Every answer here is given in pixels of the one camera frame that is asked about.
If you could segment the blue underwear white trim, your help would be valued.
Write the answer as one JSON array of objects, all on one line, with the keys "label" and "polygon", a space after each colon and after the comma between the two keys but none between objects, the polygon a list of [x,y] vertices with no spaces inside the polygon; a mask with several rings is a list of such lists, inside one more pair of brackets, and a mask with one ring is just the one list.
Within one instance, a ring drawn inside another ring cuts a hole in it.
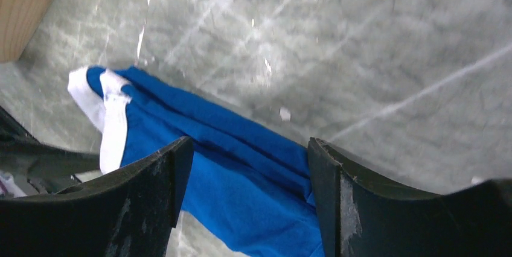
[{"label": "blue underwear white trim", "polygon": [[324,254],[303,146],[135,67],[76,69],[68,92],[101,132],[102,173],[188,136],[183,210],[236,252]]}]

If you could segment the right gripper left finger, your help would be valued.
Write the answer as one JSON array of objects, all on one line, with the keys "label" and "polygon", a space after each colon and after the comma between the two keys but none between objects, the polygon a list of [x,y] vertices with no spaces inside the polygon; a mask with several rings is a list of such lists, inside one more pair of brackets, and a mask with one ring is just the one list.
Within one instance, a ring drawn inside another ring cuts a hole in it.
[{"label": "right gripper left finger", "polygon": [[164,256],[193,163],[181,137],[57,194],[1,201],[2,256]]}]

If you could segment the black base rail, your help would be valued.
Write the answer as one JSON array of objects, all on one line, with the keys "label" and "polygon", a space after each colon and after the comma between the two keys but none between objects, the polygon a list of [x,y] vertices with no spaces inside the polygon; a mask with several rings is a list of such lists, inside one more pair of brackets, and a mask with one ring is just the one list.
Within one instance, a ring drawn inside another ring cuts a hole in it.
[{"label": "black base rail", "polygon": [[99,155],[41,143],[1,109],[2,172],[20,177],[37,193],[54,194],[81,183],[77,174],[98,170]]}]

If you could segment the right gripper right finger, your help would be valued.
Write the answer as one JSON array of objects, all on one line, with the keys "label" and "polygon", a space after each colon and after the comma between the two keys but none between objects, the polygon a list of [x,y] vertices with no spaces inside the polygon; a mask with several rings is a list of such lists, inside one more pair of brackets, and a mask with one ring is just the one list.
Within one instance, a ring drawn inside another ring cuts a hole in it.
[{"label": "right gripper right finger", "polygon": [[511,180],[434,194],[311,138],[307,160],[326,256],[510,256]]}]

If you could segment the wooden compartment tray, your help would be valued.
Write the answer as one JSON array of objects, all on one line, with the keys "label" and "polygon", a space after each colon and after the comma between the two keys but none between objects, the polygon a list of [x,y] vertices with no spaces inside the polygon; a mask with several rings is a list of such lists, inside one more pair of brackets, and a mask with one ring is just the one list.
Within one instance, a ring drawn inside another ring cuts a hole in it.
[{"label": "wooden compartment tray", "polygon": [[20,58],[53,0],[1,0],[1,62]]}]

